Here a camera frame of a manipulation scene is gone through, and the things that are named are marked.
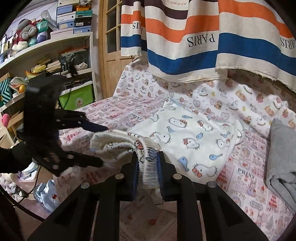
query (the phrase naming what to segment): orange fruit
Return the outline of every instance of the orange fruit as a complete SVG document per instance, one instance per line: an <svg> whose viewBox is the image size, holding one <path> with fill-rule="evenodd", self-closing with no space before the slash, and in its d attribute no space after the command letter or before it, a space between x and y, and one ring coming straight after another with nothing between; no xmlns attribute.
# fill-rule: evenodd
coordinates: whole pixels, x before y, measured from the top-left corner
<svg viewBox="0 0 296 241"><path fill-rule="evenodd" d="M26 86L25 85L21 85L19 87L19 93L25 92L25 90L26 90Z"/></svg>

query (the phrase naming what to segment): bed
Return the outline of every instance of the bed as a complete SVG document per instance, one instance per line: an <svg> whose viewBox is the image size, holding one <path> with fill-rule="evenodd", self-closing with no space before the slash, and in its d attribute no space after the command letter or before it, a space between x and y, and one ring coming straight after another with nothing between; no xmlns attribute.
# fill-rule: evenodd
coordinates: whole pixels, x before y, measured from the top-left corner
<svg viewBox="0 0 296 241"><path fill-rule="evenodd" d="M127 65L114 96L79 111L97 124L126 130L154 115L167 98L197 108L209 120L240 120L246 138L235 146L218 185L255 222L269 240L277 240L293 214L264 184L269 131L273 118L295 129L296 99L291 92L267 79L242 70L231 70L225 80L174 83L154 77L148 63L139 59ZM93 133L82 128L60 131L64 150L93 155L89 143ZM84 181L96 184L119 170L73 167L54 177L62 202ZM176 213L159 209L146 192L139 191L134 202L122 202L120 240L177 240Z"/></svg>

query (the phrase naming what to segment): blue stripe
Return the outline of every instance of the blue stripe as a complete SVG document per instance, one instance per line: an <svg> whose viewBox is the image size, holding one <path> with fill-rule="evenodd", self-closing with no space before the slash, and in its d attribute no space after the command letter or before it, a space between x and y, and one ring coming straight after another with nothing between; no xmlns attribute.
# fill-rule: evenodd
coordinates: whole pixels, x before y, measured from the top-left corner
<svg viewBox="0 0 296 241"><path fill-rule="evenodd" d="M134 34L130 37L122 36L120 38L120 46L122 48L142 47L142 51L147 51L147 41L141 39L139 34Z"/></svg>
<svg viewBox="0 0 296 241"><path fill-rule="evenodd" d="M148 61L162 72L170 75L184 74L200 69L215 68L217 50L207 51L188 57L169 59L148 49Z"/></svg>
<svg viewBox="0 0 296 241"><path fill-rule="evenodd" d="M218 53L262 59L289 74L296 75L296 58L282 54L276 45L263 39L250 39L236 34L221 33Z"/></svg>

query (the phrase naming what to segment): black cable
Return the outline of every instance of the black cable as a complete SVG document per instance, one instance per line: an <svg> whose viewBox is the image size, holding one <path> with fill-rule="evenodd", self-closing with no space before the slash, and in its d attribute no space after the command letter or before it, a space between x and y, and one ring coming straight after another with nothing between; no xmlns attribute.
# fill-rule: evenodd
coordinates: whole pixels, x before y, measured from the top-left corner
<svg viewBox="0 0 296 241"><path fill-rule="evenodd" d="M37 175L36 175L36 182L35 182L35 185L34 185L34 187L33 187L33 189L30 191L30 192L28 192L28 194L27 194L27 197L28 197L28 195L31 193L31 192L33 192L34 191L34 188L36 187L36 185L37 185L37 181L38 181L38 176L39 176L39 172L40 172L40 170L41 170L41 168L42 167L40 167L39 168L39 170L37 171ZM21 203L25 198L27 198L27 197L23 197L18 203Z"/></svg>
<svg viewBox="0 0 296 241"><path fill-rule="evenodd" d="M13 203L15 206L17 206L19 209L21 209L23 212L25 212L26 214L30 215L33 218L36 218L37 220L43 222L45 219L40 217L39 215L31 212L30 210L28 210L27 208L25 208L24 206L22 206L21 204L19 204L17 201L15 201L5 190L4 188L0 185L0 191L3 193L3 195L11 202Z"/></svg>
<svg viewBox="0 0 296 241"><path fill-rule="evenodd" d="M71 91L72 91L72 87L70 88L70 92L69 92L69 95L68 95L68 99L66 101L66 103L64 104L64 107L62 106L63 109L65 109L66 105L68 104L68 101L70 99L70 95L71 95Z"/></svg>

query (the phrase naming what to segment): orange stripe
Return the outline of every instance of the orange stripe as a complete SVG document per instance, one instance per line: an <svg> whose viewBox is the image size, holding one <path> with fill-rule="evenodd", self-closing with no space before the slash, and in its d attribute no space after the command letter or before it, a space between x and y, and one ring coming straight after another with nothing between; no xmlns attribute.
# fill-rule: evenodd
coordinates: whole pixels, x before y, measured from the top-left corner
<svg viewBox="0 0 296 241"><path fill-rule="evenodd" d="M180 43L187 34L219 30L219 16L190 16L183 30L170 29L163 22L151 18L146 18L146 25L146 32L158 34L174 43Z"/></svg>
<svg viewBox="0 0 296 241"><path fill-rule="evenodd" d="M141 26L145 27L145 17L141 16L141 11L134 11L133 14L122 14L121 23L132 24L134 21L140 21Z"/></svg>
<svg viewBox="0 0 296 241"><path fill-rule="evenodd" d="M269 21L279 30L279 34L286 38L293 38L284 23L280 23L274 13L267 7L253 2L236 2L234 0L218 0L219 13L229 12L247 18L261 18Z"/></svg>

